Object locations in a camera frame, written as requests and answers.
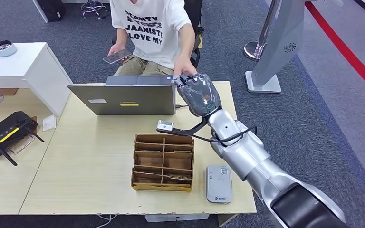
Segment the person's left hand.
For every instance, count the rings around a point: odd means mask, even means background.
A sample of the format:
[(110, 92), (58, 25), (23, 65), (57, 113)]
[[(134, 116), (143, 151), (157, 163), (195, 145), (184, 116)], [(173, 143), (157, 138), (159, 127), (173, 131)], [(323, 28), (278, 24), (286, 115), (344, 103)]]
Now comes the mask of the person's left hand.
[(187, 75), (195, 75), (196, 68), (191, 63), (191, 58), (187, 56), (178, 56), (174, 62), (174, 78), (180, 76), (181, 73)]

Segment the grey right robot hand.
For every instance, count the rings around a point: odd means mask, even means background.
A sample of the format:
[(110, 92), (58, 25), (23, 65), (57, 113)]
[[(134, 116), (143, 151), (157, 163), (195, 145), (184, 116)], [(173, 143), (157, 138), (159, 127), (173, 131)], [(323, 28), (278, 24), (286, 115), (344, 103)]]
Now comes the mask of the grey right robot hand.
[(193, 115), (205, 117), (221, 109), (219, 93), (207, 74), (180, 74), (173, 82)]

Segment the person's right hand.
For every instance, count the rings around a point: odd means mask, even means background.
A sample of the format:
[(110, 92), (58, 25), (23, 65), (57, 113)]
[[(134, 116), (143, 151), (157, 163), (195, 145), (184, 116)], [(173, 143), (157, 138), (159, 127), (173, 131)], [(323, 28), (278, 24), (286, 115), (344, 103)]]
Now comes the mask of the person's right hand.
[[(120, 56), (117, 54), (118, 52), (121, 52), (122, 54), (127, 53), (128, 55), (121, 55), (123, 58), (120, 58)], [(121, 43), (115, 43), (114, 45), (112, 45), (107, 55), (108, 56), (116, 55), (117, 62), (121, 63), (124, 63), (125, 61), (133, 57), (132, 53), (126, 50), (126, 44), (121, 44)]]

